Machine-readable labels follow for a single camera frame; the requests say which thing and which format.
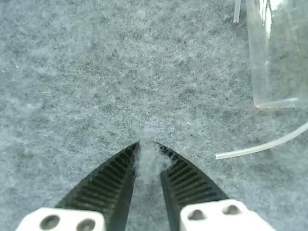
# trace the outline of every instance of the gray carpet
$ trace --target gray carpet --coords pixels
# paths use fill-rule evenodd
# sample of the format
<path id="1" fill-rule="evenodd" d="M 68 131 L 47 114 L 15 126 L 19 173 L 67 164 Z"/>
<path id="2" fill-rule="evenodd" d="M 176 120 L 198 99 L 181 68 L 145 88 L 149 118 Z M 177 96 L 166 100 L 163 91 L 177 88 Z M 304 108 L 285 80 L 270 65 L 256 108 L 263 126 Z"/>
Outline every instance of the gray carpet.
<path id="1" fill-rule="evenodd" d="M 215 160 L 307 119 L 253 106 L 245 10 L 232 14 L 224 0 L 1 0 L 0 229 L 150 133 L 276 230 L 308 230 L 308 133 Z M 127 230 L 168 230 L 159 184 L 148 190 Z"/>

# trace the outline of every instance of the plastic tubing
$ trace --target plastic tubing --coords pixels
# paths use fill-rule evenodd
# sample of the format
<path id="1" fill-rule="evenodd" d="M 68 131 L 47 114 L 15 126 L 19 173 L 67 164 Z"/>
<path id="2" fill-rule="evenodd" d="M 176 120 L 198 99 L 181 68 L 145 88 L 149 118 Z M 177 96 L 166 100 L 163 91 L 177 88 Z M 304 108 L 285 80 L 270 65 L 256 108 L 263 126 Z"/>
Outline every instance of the plastic tubing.
<path id="1" fill-rule="evenodd" d="M 233 23 L 238 23 L 240 20 L 241 0 L 235 0 Z"/>
<path id="2" fill-rule="evenodd" d="M 298 129 L 290 132 L 289 134 L 282 136 L 282 137 L 280 137 L 276 140 L 273 140 L 271 142 L 264 143 L 264 144 L 261 144 L 261 145 L 257 145 L 257 146 L 254 146 L 254 147 L 250 147 L 250 148 L 240 149 L 240 150 L 237 150 L 237 151 L 219 153 L 219 154 L 216 154 L 215 156 L 216 156 L 217 160 L 220 160 L 220 159 L 225 159 L 225 158 L 230 158 L 230 157 L 235 157 L 235 156 L 248 155 L 248 154 L 251 154 L 251 153 L 261 152 L 261 151 L 276 147 L 278 145 L 281 145 L 283 143 L 286 143 L 286 142 L 294 139 L 295 137 L 299 136 L 300 134 L 304 133 L 306 130 L 308 130 L 308 122 L 306 122 L 305 124 L 300 126 Z"/>

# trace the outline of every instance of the mounting hole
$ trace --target mounting hole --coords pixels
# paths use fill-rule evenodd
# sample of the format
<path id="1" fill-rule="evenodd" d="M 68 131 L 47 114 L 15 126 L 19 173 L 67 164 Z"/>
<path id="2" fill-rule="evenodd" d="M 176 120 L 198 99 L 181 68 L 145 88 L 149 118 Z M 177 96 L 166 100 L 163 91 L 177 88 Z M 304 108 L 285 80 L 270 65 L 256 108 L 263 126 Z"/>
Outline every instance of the mounting hole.
<path id="1" fill-rule="evenodd" d="M 92 231 L 95 227 L 95 221 L 85 219 L 77 225 L 77 231 Z"/>
<path id="2" fill-rule="evenodd" d="M 205 220 L 206 215 L 199 209 L 196 209 L 188 214 L 188 220 Z"/>
<path id="3" fill-rule="evenodd" d="M 235 205 L 230 205 L 222 210 L 224 215 L 238 215 L 241 213 L 240 209 Z"/>
<path id="4" fill-rule="evenodd" d="M 50 215 L 45 217 L 40 223 L 40 227 L 42 230 L 52 230 L 59 224 L 60 218 L 57 215 Z"/>

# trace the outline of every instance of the clear plastic container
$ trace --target clear plastic container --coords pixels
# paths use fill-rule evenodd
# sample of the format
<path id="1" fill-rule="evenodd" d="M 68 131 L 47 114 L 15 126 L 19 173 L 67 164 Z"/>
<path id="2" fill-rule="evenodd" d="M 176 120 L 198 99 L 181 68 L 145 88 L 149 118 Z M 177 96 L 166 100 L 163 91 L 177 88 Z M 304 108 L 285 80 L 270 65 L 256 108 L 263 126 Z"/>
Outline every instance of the clear plastic container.
<path id="1" fill-rule="evenodd" d="M 254 103 L 308 106 L 308 1 L 247 0 Z"/>

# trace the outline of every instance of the transparent cup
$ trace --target transparent cup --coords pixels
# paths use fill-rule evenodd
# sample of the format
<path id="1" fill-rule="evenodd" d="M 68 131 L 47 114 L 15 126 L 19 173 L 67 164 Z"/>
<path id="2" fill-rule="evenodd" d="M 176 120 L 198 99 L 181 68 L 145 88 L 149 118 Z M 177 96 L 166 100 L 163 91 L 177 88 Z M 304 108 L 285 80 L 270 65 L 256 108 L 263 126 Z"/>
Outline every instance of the transparent cup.
<path id="1" fill-rule="evenodd" d="M 254 103 L 308 106 L 308 1 L 247 0 Z"/>

